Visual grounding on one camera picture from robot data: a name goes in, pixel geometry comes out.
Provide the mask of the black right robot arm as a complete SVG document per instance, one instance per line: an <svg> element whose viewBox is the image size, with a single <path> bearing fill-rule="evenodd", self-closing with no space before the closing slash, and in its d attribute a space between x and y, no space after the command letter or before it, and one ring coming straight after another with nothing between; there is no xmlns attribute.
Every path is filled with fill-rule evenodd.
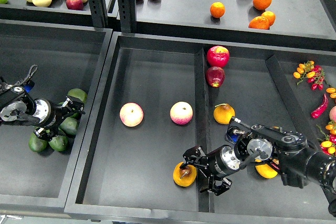
<svg viewBox="0 0 336 224"><path fill-rule="evenodd" d="M223 145L206 154L201 146L188 149L178 168L197 168L207 179L201 191L216 196L228 191L228 176L247 166L269 165L281 177L285 186L304 188L308 182L318 184L329 202L328 211L335 215L335 157L311 147L304 135L285 132L280 127L249 126L231 116L225 138L234 146Z"/></svg>

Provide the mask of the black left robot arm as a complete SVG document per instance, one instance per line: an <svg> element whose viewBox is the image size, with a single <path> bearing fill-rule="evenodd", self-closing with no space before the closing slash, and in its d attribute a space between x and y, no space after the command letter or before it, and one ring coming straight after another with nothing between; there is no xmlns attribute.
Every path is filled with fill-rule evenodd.
<svg viewBox="0 0 336 224"><path fill-rule="evenodd" d="M32 65L27 76L15 84L9 84L1 77L1 124L34 126L37 138L51 141L58 136L58 128L66 118L77 113L85 114L85 103L70 95L61 105L32 98L29 92L35 85L32 77L37 69L37 65Z"/></svg>

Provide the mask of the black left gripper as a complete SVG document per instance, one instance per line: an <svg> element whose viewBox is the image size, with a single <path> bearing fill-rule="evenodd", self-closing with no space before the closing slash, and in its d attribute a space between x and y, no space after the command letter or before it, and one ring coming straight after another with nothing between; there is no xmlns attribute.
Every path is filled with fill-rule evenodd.
<svg viewBox="0 0 336 224"><path fill-rule="evenodd" d="M34 117L39 123L34 130L35 135L44 141L51 141L59 135L59 126L66 119L76 113L85 114L85 103L79 98L67 95L62 105L55 104L47 99L35 99L36 110Z"/></svg>

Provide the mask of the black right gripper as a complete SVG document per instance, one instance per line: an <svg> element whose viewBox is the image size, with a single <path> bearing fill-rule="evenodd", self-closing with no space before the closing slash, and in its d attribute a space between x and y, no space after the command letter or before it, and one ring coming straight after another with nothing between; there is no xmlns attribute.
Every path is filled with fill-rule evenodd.
<svg viewBox="0 0 336 224"><path fill-rule="evenodd" d="M230 189L232 181L227 177L238 172L243 163L229 145L223 145L207 154L201 146L194 146L185 151L183 157L185 162L181 163L179 169L188 169L189 165L197 168L208 179L208 185L201 192L212 192L216 196Z"/></svg>

